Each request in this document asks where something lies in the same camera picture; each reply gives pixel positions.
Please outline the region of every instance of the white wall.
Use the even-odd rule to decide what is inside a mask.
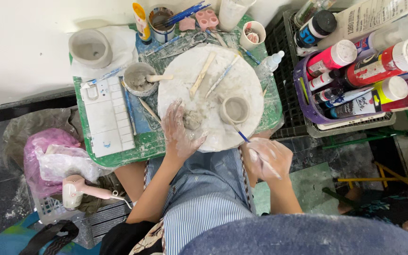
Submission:
[[[221,0],[207,0],[218,12]],[[174,12],[197,0],[139,0]],[[280,6],[305,0],[257,0],[248,11],[265,26]],[[83,28],[133,23],[130,0],[0,0],[0,104],[72,89],[68,35]]]

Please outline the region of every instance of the pink plastic bag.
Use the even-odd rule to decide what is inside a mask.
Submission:
[[[28,138],[24,148],[25,177],[31,193],[38,198],[61,194],[62,191],[62,182],[45,181],[40,177],[39,163],[34,149],[36,146],[41,147],[45,153],[50,144],[71,148],[78,148],[81,145],[73,136],[57,128],[43,130]]]

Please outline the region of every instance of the blue denim clothing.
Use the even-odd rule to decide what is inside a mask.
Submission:
[[[310,214],[246,218],[210,229],[180,255],[407,255],[408,232],[358,217]]]

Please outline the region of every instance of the person's left hand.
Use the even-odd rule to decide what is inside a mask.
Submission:
[[[174,101],[161,120],[161,127],[165,134],[166,156],[172,162],[183,164],[205,142],[207,135],[191,141],[185,133],[184,104],[182,99]]]

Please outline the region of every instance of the pink paint bottle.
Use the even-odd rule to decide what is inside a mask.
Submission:
[[[306,63],[308,80],[346,66],[357,58],[357,47],[349,40],[341,40]]]

